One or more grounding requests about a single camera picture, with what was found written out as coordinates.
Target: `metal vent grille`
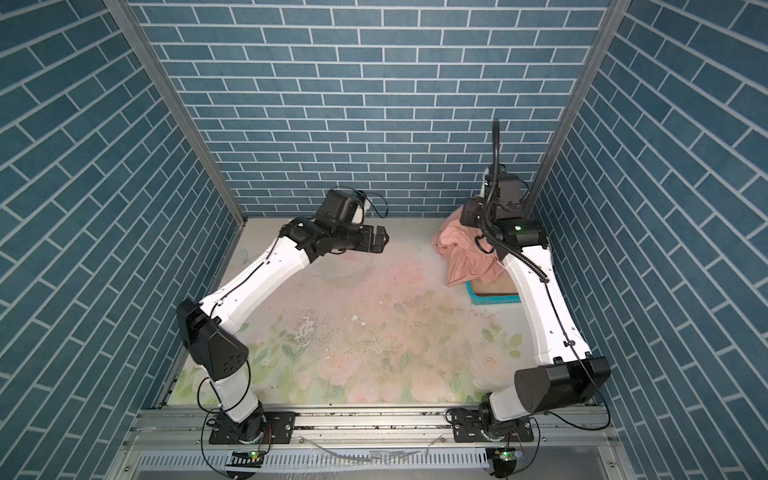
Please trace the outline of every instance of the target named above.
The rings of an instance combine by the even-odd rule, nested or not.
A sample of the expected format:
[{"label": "metal vent grille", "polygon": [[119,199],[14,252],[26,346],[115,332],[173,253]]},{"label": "metal vent grille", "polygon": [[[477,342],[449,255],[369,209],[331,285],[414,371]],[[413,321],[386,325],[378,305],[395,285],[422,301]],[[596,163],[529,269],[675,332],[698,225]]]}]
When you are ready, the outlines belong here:
[{"label": "metal vent grille", "polygon": [[[231,452],[205,452],[208,461],[215,468],[223,469]],[[203,456],[197,450],[144,452],[139,461],[139,470],[146,472],[160,472],[167,470],[188,470],[191,472],[208,470]]]},{"label": "metal vent grille", "polygon": [[[336,449],[346,457],[360,458],[357,462],[348,458],[338,458],[319,449],[273,450],[264,458],[261,468],[237,467],[244,460],[232,458],[232,451],[207,453],[208,461],[215,468],[224,469],[226,463],[231,471],[242,472],[338,472],[344,470],[371,470],[379,468],[418,469],[418,468],[487,468],[488,459],[484,449],[475,447],[449,447],[433,449],[428,455],[415,453],[403,455],[405,450],[368,450]],[[141,471],[205,471],[203,457],[196,451],[166,451],[145,453],[139,462]]]}]

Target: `metal frame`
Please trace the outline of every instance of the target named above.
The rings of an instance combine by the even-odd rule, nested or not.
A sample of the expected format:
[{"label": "metal frame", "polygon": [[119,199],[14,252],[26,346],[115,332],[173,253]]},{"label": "metal frame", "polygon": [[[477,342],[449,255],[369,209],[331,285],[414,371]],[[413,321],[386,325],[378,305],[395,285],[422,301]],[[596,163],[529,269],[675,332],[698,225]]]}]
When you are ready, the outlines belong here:
[{"label": "metal frame", "polygon": [[[476,407],[474,404],[463,406]],[[482,458],[471,461],[465,458],[463,462],[456,463],[457,458],[452,455],[471,455],[473,452],[479,455],[482,449],[501,443],[455,443],[452,427],[443,416],[448,407],[447,404],[365,407],[267,406],[266,409],[272,412],[296,412],[291,443],[272,446],[270,454],[279,455],[281,461],[270,465],[270,472],[295,471],[301,462],[307,461],[308,455],[315,459],[318,455],[325,457],[323,461],[328,462],[330,455],[323,454],[312,442],[334,451],[340,450],[347,455],[365,456],[378,452],[386,458],[387,455],[401,455],[402,452],[414,454],[414,459],[408,465],[380,462],[368,465],[367,468],[434,468],[437,464],[443,464],[443,468],[482,466]],[[580,425],[602,425],[605,421],[605,408],[602,406],[575,406],[559,409],[558,413]],[[137,470],[168,470],[169,465],[173,465],[177,472],[207,470],[208,467],[200,458],[200,429],[204,417],[205,414],[199,409],[186,407],[169,406],[140,411],[106,478],[128,480]],[[613,427],[589,432],[574,429],[554,415],[537,415],[536,419],[541,427],[541,447],[597,447],[609,480],[634,480],[634,474]],[[538,438],[533,442],[523,442],[523,446],[535,446],[537,440]],[[214,465],[222,465],[232,452],[252,447],[244,445],[241,449],[234,449],[232,445],[208,445],[206,441],[204,448],[206,456]],[[328,467],[326,470],[362,468],[351,462],[348,465],[345,465],[345,462],[337,462]]]},{"label": "metal frame", "polygon": [[541,160],[541,164],[536,171],[536,175],[531,185],[530,194],[526,198],[522,207],[523,217],[528,217],[533,210],[533,206],[544,189],[544,184],[549,177],[554,163],[558,159],[560,150],[563,148],[565,138],[571,132],[571,127],[576,120],[576,115],[581,109],[581,105],[584,103],[584,99],[589,93],[589,87],[592,86],[592,81],[598,75],[598,69],[602,65],[605,59],[605,54],[608,52],[608,47],[611,46],[611,42],[614,40],[616,31],[624,19],[624,14],[627,13],[631,0],[613,0],[611,6],[605,12],[600,28],[598,29],[598,35],[594,39],[592,48],[589,49],[587,58],[584,61],[584,66],[581,68],[576,84],[573,91],[568,96],[568,103],[565,104],[563,109],[563,115],[558,122],[557,128],[555,128],[552,134],[552,139],[547,145],[547,150],[544,152],[544,157]]},{"label": "metal frame", "polygon": [[138,18],[136,18],[133,9],[131,9],[126,0],[104,0],[104,4],[112,14],[112,18],[117,22],[123,35],[125,35],[125,39],[138,57],[147,75],[149,75],[152,84],[163,98],[163,102],[168,107],[170,114],[174,116],[181,132],[189,141],[192,150],[197,155],[197,159],[203,165],[211,181],[213,181],[227,208],[230,209],[237,225],[240,227],[244,226],[246,215],[243,209],[237,202],[229,185],[227,185],[227,181],[224,180],[221,170],[216,165],[214,156],[208,149],[203,136],[192,121],[192,117],[189,115],[186,107],[184,107],[176,87],[170,81],[165,68],[163,68],[163,64],[161,64],[157,53],[149,42],[149,38],[147,38],[147,34],[144,33],[144,30],[139,25]]}]

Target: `black cable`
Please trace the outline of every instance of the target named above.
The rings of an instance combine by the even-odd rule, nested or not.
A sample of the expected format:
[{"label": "black cable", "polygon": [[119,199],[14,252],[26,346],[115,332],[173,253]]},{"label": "black cable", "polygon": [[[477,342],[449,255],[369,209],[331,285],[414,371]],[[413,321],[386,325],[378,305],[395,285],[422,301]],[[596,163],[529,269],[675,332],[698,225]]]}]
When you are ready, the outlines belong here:
[{"label": "black cable", "polygon": [[208,412],[206,410],[205,420],[203,420],[203,428],[200,429],[200,454],[203,456],[203,460],[205,461],[205,464],[208,465],[208,468],[210,468],[211,470],[213,470],[217,474],[219,474],[219,475],[221,475],[223,477],[226,477],[229,480],[232,480],[232,477],[230,477],[226,473],[220,472],[218,468],[214,468],[214,466],[210,464],[210,462],[208,461],[208,458],[205,456],[205,450],[203,450],[203,443],[204,443],[203,442],[203,433],[205,432],[205,424],[208,423],[208,416],[209,416],[209,414],[210,414],[210,412]]},{"label": "black cable", "polygon": [[574,357],[576,357],[576,360],[581,364],[581,368],[584,369],[584,373],[587,374],[587,377],[589,378],[589,381],[592,382],[592,385],[594,385],[594,391],[600,396],[600,400],[603,402],[603,405],[605,406],[605,413],[608,415],[608,419],[605,422],[605,425],[600,427],[585,427],[582,425],[576,425],[575,423],[571,423],[568,420],[564,419],[563,417],[559,416],[555,412],[549,412],[552,415],[558,417],[563,422],[569,424],[570,426],[579,429],[579,430],[587,430],[589,432],[596,432],[598,430],[603,430],[608,428],[608,426],[611,425],[611,409],[608,407],[608,403],[605,401],[605,397],[603,397],[603,394],[600,392],[600,389],[598,388],[598,384],[594,381],[592,378],[592,375],[589,373],[589,370],[587,370],[587,366],[584,364],[584,362],[581,361],[581,358],[579,358],[579,355],[576,353],[576,349],[573,346],[573,342],[568,337],[568,332],[565,331],[565,327],[563,327],[563,322],[560,321],[560,316],[558,315],[558,310],[554,307],[554,302],[552,301],[552,295],[549,293],[549,285],[544,284],[544,288],[547,290],[547,297],[549,298],[549,304],[552,305],[552,311],[554,312],[554,317],[558,321],[558,325],[560,325],[560,330],[563,332],[563,336],[565,336],[565,341],[568,343],[568,346],[571,347],[571,351],[574,353]]},{"label": "black cable", "polygon": [[[266,255],[266,258],[264,258],[264,260],[262,260],[262,261],[261,261],[261,263],[259,264],[259,266],[257,266],[255,269],[253,269],[253,272],[251,272],[251,273],[248,273],[248,276],[246,276],[246,277],[245,277],[245,280],[243,280],[242,282],[238,283],[236,286],[232,287],[232,290],[230,290],[229,292],[226,292],[226,293],[225,293],[225,294],[224,294],[224,295],[223,295],[221,298],[219,298],[219,300],[217,300],[217,303],[218,303],[218,302],[221,302],[222,300],[224,300],[225,298],[227,298],[227,297],[230,295],[230,293],[232,293],[232,292],[234,292],[235,290],[239,289],[240,287],[242,287],[242,286],[243,286],[243,284],[244,284],[245,282],[247,282],[248,280],[250,280],[250,278],[253,276],[253,274],[254,274],[254,273],[256,273],[256,271],[257,271],[259,268],[261,268],[261,267],[262,267],[262,265],[264,265],[264,264],[265,264],[265,263],[266,263],[266,262],[267,262],[267,261],[270,259],[270,257],[272,256],[272,252],[273,252],[273,251],[275,251],[275,247],[277,246],[277,242],[278,242],[278,240],[280,240],[280,238],[279,238],[279,237],[277,237],[277,238],[275,239],[274,243],[272,243],[272,248],[270,248],[270,252],[269,252],[269,253]],[[210,316],[210,318],[215,318],[215,317],[214,317],[214,310],[215,310],[215,309],[216,309],[216,307],[217,307],[217,303],[214,303],[214,306],[213,306],[213,307],[210,309],[210,315],[209,315],[209,316]]]},{"label": "black cable", "polygon": [[[351,191],[355,192],[356,194],[358,194],[359,196],[361,196],[363,198],[363,200],[368,200],[368,202],[371,204],[371,208],[373,209],[373,211],[376,212],[376,215],[378,215],[379,218],[387,218],[387,216],[389,216],[389,202],[387,202],[386,198],[384,198],[384,196],[381,195],[380,193],[378,193],[378,192],[368,193],[368,192],[366,192],[364,190],[360,190],[360,189],[357,189],[355,187],[350,187],[348,185],[337,185],[336,187],[332,188],[331,190],[335,190],[337,188],[346,188],[347,190],[351,190]],[[384,214],[383,215],[379,212],[379,209],[376,208],[376,205],[374,205],[373,202],[371,201],[371,197],[370,197],[371,195],[376,195],[377,197],[379,197],[382,200],[384,200],[384,206],[386,207],[386,210],[384,210]]]},{"label": "black cable", "polygon": [[511,475],[507,475],[507,478],[511,477],[512,475],[517,475],[518,473],[523,472],[525,470],[528,470],[531,467],[531,465],[533,465],[533,462],[536,461],[536,455],[538,455],[538,448],[539,446],[541,446],[541,427],[538,426],[538,420],[536,419],[536,417],[531,417],[531,421],[536,422],[536,431],[538,432],[538,439],[536,440],[536,450],[535,452],[533,452],[533,457],[531,457],[531,461],[528,462],[528,464],[526,464],[525,467],[520,468],[516,472],[512,472]]},{"label": "black cable", "polygon": [[203,383],[206,380],[210,380],[210,378],[206,377],[206,378],[203,379],[202,382],[200,382],[200,385],[197,386],[197,408],[199,408],[200,410],[202,410],[202,411],[204,411],[206,413],[226,413],[226,412],[229,412],[230,410],[234,409],[235,407],[237,407],[240,403],[242,403],[243,400],[245,400],[246,395],[248,395],[248,392],[250,391],[250,363],[248,363],[247,359],[245,361],[245,366],[248,368],[248,387],[246,387],[245,392],[243,392],[243,396],[240,397],[240,400],[237,400],[237,403],[235,403],[234,405],[232,405],[230,408],[228,408],[226,410],[222,410],[222,409],[207,410],[207,409],[204,409],[203,406],[200,404],[200,389],[203,387]]},{"label": "black cable", "polygon": [[536,275],[541,279],[542,282],[548,282],[547,274],[539,267],[539,265],[536,265],[523,255],[522,252],[518,252],[516,249],[512,248],[510,245],[508,245],[505,241],[499,239],[494,235],[493,232],[491,232],[492,228],[492,222],[491,222],[491,206],[495,204],[495,202],[498,200],[498,172],[501,168],[499,162],[498,162],[498,156],[499,151],[501,150],[501,128],[498,122],[498,119],[493,120],[493,128],[492,128],[492,140],[493,140],[493,165],[491,168],[491,181],[489,182],[488,187],[485,190],[485,202],[483,203],[482,207],[482,213],[480,218],[480,231],[485,235],[485,239],[490,243],[493,247],[497,247],[501,250],[504,250],[505,252],[509,253],[513,257],[517,258],[525,266],[527,266],[531,271],[536,273]]},{"label": "black cable", "polygon": [[475,245],[477,246],[477,248],[481,252],[485,253],[486,255],[490,255],[491,253],[494,253],[496,250],[494,250],[493,247],[491,247],[490,250],[486,250],[485,248],[482,247],[482,245],[480,244],[480,240],[482,240],[482,239],[483,239],[482,235],[478,235],[477,237],[475,237]]},{"label": "black cable", "polygon": [[[447,423],[448,423],[450,426],[457,426],[457,425],[458,425],[458,426],[461,426],[461,425],[462,425],[462,422],[460,422],[459,420],[449,420],[449,419],[448,419],[448,415],[449,415],[449,414],[450,414],[450,415],[452,415],[452,416],[457,416],[457,415],[456,415],[457,413],[463,413],[463,414],[465,414],[465,415],[475,415],[475,413],[474,413],[472,410],[468,410],[468,409],[465,409],[465,408],[463,408],[463,407],[453,407],[453,408],[450,408],[450,409],[447,409],[447,410],[445,410],[445,411],[443,412],[442,416],[443,416],[443,418],[445,419],[445,421],[446,421],[446,422],[447,422]],[[480,428],[480,421],[477,421],[477,422],[473,422],[473,426],[476,426],[476,427]]]},{"label": "black cable", "polygon": [[369,195],[376,195],[377,197],[379,197],[382,200],[384,200],[384,207],[386,208],[386,210],[384,210],[384,214],[383,215],[379,213],[379,209],[376,208],[376,205],[374,205],[373,202],[371,202],[371,208],[376,212],[376,215],[378,215],[379,218],[386,218],[387,216],[389,216],[389,202],[386,201],[386,199],[384,198],[383,195],[381,195],[378,192],[371,192],[370,194],[367,193],[367,192],[363,192],[363,193],[368,195],[368,196]]},{"label": "black cable", "polygon": [[[203,386],[203,382],[205,382],[206,380],[210,380],[210,378],[207,378],[207,377],[204,378],[203,381],[200,382],[200,385],[197,386],[197,407],[200,410],[205,412],[205,419],[203,420],[203,426],[200,428],[200,454],[203,456],[203,460],[205,461],[205,464],[208,465],[208,468],[210,468],[211,470],[213,470],[214,472],[216,472],[219,475],[222,475],[224,477],[229,478],[230,480],[231,480],[231,477],[229,475],[227,475],[225,473],[222,473],[219,470],[217,470],[216,468],[214,468],[214,466],[210,464],[210,462],[208,461],[208,458],[205,456],[205,450],[203,448],[203,434],[205,433],[205,425],[208,423],[208,416],[209,415],[214,414],[214,413],[226,413],[226,412],[229,412],[231,409],[234,409],[240,403],[242,403],[243,400],[245,400],[245,397],[248,395],[248,392],[250,391],[250,380],[251,380],[251,377],[250,377],[250,364],[248,363],[247,360],[246,360],[245,364],[248,367],[248,383],[247,383],[247,387],[245,389],[245,392],[243,392],[243,396],[240,397],[240,400],[237,400],[237,403],[235,403],[234,405],[232,405],[228,409],[222,410],[221,408],[219,408],[219,409],[208,410],[208,409],[203,408],[203,406],[200,404],[200,389]],[[270,449],[272,448],[271,442],[272,442],[272,435],[270,433],[270,447],[269,447]]]},{"label": "black cable", "polygon": [[524,185],[525,185],[525,193],[522,197],[520,197],[520,203],[523,204],[528,199],[528,195],[531,194],[531,186],[528,185],[528,182],[522,179],[519,179]]},{"label": "black cable", "polygon": [[266,430],[264,431],[264,434],[261,436],[261,442],[259,442],[258,451],[261,455],[266,455],[267,453],[270,452],[270,450],[272,450],[272,425],[269,425],[269,427],[270,427],[270,442],[266,445],[266,450],[264,451],[261,450],[261,442],[264,441],[264,435],[266,435]]}]

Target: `blue basket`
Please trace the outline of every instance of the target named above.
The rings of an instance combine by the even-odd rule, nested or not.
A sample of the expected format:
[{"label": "blue basket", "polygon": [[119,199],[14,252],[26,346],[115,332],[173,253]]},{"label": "blue basket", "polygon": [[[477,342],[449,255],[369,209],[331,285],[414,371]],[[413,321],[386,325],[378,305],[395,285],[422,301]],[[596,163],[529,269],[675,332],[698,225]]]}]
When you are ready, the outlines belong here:
[{"label": "blue basket", "polygon": [[498,305],[500,303],[520,303],[519,295],[478,296],[472,291],[472,285],[467,282],[467,292],[472,299],[472,305]]}]

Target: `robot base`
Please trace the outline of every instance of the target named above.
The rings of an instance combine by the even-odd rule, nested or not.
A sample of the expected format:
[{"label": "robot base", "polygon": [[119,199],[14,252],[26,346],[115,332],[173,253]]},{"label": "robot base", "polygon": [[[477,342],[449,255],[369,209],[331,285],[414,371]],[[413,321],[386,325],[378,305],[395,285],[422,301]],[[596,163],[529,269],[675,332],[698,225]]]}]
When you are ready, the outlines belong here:
[{"label": "robot base", "polygon": [[272,444],[290,443],[293,434],[294,412],[264,412],[259,406],[243,422],[237,424],[226,413],[218,413],[216,418],[208,420],[213,427],[208,442],[211,445],[255,445],[261,442],[269,445],[270,440],[264,435],[272,435]]},{"label": "robot base", "polygon": [[533,430],[527,417],[499,422],[493,417],[488,395],[483,396],[480,410],[449,409],[452,417],[453,439],[457,443],[506,441],[511,432],[511,441],[533,442]]}]

